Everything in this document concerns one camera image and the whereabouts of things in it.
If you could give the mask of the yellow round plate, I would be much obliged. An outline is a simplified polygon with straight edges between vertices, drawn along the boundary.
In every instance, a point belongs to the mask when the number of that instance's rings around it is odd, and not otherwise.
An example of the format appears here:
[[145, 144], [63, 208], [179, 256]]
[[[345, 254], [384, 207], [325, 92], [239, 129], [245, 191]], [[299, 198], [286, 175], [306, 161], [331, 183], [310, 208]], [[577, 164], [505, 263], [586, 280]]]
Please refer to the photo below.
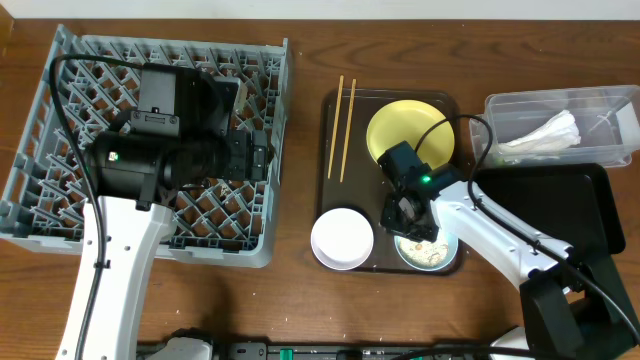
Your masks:
[[[445, 115], [434, 106], [417, 100], [399, 100], [383, 106], [371, 118], [366, 144], [377, 161], [389, 148], [407, 141], [414, 148], [421, 136]], [[455, 136], [450, 123], [433, 130], [418, 148], [423, 163], [435, 169], [448, 163], [454, 153]]]

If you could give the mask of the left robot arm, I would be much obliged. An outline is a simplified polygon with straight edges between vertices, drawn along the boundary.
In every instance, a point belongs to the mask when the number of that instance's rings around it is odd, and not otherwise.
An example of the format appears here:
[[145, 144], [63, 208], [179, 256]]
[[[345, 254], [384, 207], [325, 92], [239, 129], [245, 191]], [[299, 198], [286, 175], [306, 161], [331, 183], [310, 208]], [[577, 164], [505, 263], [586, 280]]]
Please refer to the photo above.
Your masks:
[[83, 249], [59, 359], [132, 359], [158, 245], [176, 197], [209, 179], [263, 181], [265, 132], [234, 130], [239, 79], [146, 64], [139, 101], [84, 150]]

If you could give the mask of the light blue bowl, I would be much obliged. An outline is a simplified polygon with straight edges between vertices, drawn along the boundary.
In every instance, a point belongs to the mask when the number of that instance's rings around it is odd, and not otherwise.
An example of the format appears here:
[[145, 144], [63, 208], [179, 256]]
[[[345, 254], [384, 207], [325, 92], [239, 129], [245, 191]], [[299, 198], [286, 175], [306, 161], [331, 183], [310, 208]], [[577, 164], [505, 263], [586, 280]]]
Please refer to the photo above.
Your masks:
[[453, 262], [459, 248], [459, 240], [444, 232], [439, 232], [434, 242], [417, 242], [395, 236], [394, 244], [397, 253], [406, 264], [425, 272], [443, 270]]

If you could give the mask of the white paper napkin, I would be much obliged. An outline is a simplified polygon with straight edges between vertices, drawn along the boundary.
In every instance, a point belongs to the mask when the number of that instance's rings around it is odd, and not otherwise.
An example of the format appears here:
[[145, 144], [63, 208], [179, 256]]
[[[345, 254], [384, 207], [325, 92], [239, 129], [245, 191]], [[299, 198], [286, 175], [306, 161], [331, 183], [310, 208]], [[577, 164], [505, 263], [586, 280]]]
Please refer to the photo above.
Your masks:
[[575, 116], [563, 110], [529, 134], [500, 143], [498, 150], [504, 155], [537, 155], [555, 153], [581, 143]]

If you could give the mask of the wooden chopstick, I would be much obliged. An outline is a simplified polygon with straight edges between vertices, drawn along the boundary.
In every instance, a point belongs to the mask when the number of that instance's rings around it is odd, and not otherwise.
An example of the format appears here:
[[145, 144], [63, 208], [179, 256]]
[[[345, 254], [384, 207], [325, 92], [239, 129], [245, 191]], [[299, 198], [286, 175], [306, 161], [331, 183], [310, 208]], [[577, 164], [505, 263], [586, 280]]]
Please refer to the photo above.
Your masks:
[[327, 171], [328, 180], [331, 179], [331, 175], [332, 175], [332, 167], [333, 167], [335, 147], [336, 147], [336, 138], [337, 138], [340, 111], [341, 111], [340, 108], [341, 108], [341, 102], [342, 102], [342, 93], [344, 88], [344, 79], [345, 79], [344, 75], [341, 74], [339, 77], [336, 106], [335, 106], [335, 112], [334, 112], [334, 121], [333, 121], [333, 128], [332, 128], [332, 137], [331, 137], [331, 144], [330, 144], [331, 146], [330, 146], [329, 163], [328, 163], [328, 171]]
[[344, 146], [343, 146], [343, 154], [342, 154], [342, 161], [341, 161], [340, 183], [344, 182], [346, 164], [348, 159], [348, 150], [349, 150], [349, 143], [350, 143], [350, 133], [351, 133], [352, 116], [353, 116], [353, 109], [354, 109], [354, 103], [355, 103], [356, 86], [357, 86], [357, 79], [354, 78], [352, 79], [351, 90], [350, 90], [349, 108], [347, 113], [347, 122], [346, 122], [346, 128], [345, 128]]

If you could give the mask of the rice food scraps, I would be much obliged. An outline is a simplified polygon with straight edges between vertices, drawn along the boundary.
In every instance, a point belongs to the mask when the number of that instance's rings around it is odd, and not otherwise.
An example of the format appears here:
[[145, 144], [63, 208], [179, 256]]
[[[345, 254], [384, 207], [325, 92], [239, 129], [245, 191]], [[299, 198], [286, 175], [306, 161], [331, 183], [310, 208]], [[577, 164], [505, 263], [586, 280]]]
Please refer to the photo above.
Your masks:
[[419, 268], [433, 268], [445, 262], [449, 253], [446, 240], [435, 242], [415, 242], [401, 238], [398, 242], [400, 254], [412, 265]]

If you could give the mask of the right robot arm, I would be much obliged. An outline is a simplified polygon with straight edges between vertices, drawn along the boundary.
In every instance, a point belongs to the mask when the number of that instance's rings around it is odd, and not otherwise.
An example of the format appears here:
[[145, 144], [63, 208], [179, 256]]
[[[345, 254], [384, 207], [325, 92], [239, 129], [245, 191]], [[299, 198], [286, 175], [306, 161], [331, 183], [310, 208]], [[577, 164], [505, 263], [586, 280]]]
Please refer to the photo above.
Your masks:
[[539, 232], [450, 164], [432, 169], [401, 142], [378, 164], [392, 185], [381, 224], [412, 241], [441, 233], [469, 245], [520, 294], [523, 326], [462, 354], [505, 359], [612, 359], [639, 344], [639, 322], [608, 258], [578, 262], [573, 247]]

